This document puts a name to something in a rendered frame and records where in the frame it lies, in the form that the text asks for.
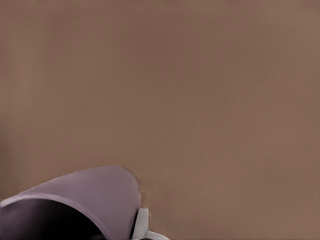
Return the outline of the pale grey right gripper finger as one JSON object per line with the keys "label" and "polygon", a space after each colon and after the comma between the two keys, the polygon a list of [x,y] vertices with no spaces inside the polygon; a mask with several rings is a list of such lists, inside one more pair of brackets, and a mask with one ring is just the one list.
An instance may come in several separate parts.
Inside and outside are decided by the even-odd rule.
{"label": "pale grey right gripper finger", "polygon": [[149,210],[140,208],[137,212],[132,240],[170,240],[168,237],[149,229]]}

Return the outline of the purple cup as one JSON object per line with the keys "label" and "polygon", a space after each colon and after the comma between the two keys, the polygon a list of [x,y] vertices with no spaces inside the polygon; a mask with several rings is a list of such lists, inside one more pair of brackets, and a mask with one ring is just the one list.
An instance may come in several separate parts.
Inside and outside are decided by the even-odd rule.
{"label": "purple cup", "polygon": [[130,240],[140,207],[133,173],[83,169],[0,201],[0,240]]}

